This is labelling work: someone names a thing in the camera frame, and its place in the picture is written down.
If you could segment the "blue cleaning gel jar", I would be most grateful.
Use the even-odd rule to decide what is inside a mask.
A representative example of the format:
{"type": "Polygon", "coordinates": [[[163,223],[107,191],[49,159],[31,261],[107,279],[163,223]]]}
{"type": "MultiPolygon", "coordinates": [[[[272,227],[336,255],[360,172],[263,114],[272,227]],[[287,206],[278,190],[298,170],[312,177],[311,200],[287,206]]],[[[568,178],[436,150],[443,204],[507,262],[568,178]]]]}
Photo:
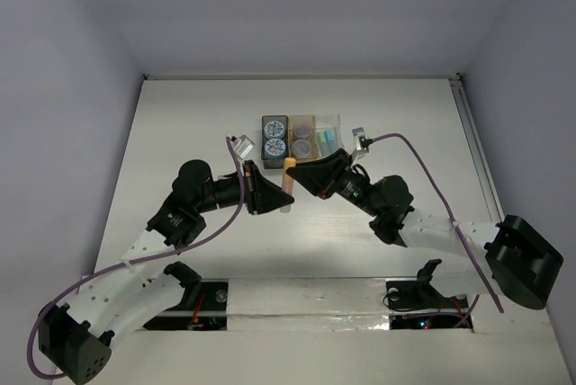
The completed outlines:
{"type": "Polygon", "coordinates": [[[283,139],[286,128],[282,121],[271,120],[263,126],[263,133],[266,139],[283,139]]]}

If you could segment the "orange highlighter pen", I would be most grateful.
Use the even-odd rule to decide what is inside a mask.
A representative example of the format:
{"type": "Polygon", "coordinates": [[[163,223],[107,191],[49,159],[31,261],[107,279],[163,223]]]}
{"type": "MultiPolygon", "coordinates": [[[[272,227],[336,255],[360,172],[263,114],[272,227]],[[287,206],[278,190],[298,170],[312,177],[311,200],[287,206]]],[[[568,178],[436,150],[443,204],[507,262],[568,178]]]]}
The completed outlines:
{"type": "MultiPolygon", "coordinates": [[[[288,174],[283,175],[282,190],[284,193],[293,195],[293,179],[288,174]]],[[[292,207],[291,203],[286,204],[280,209],[280,212],[289,213],[291,211],[291,207],[292,207]]]]}

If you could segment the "green highlighter pen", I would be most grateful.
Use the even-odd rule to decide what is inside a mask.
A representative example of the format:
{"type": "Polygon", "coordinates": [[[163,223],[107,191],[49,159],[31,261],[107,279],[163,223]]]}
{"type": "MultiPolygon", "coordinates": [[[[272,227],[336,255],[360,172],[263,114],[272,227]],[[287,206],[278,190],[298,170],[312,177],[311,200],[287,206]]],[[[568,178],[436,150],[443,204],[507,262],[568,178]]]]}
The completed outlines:
{"type": "Polygon", "coordinates": [[[317,130],[316,131],[316,138],[317,143],[319,146],[319,156],[320,157],[327,157],[329,155],[329,146],[326,140],[325,131],[324,130],[317,130]]]}

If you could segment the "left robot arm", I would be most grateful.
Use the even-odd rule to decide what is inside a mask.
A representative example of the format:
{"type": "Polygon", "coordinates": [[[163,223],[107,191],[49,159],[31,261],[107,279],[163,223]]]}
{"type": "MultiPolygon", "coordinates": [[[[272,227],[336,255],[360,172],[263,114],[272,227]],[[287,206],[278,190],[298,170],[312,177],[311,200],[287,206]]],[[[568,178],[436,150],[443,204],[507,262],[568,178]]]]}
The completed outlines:
{"type": "Polygon", "coordinates": [[[181,254],[219,237],[243,210],[263,215],[293,204],[253,161],[233,163],[234,172],[220,179],[203,160],[184,163],[171,193],[117,264],[73,283],[40,311],[28,346],[58,368],[56,379],[89,383],[123,336],[166,309],[192,307],[202,277],[181,254]]]}

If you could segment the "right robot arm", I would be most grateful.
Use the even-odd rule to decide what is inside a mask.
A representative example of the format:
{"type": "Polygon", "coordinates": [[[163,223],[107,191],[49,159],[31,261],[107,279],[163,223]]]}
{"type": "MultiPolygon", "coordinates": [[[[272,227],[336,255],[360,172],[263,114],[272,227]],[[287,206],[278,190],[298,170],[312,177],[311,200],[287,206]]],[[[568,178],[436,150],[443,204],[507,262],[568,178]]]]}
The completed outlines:
{"type": "Polygon", "coordinates": [[[459,222],[413,207],[406,182],[388,175],[372,182],[346,151],[301,163],[287,174],[312,195],[338,195],[371,216],[369,227],[386,245],[461,256],[460,264],[432,258],[417,272],[416,299],[434,306],[444,297],[493,292],[519,306],[541,310],[563,266],[563,256],[525,219],[459,222]]]}

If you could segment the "blue highlighter pen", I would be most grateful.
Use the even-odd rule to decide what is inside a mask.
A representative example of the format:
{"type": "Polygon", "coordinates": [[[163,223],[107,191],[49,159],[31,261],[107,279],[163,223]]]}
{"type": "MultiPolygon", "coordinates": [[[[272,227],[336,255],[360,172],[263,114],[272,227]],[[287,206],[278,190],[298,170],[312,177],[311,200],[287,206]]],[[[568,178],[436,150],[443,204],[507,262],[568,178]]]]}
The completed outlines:
{"type": "Polygon", "coordinates": [[[339,145],[334,130],[325,130],[324,137],[327,143],[328,152],[330,154],[336,152],[339,148],[339,145]]]}

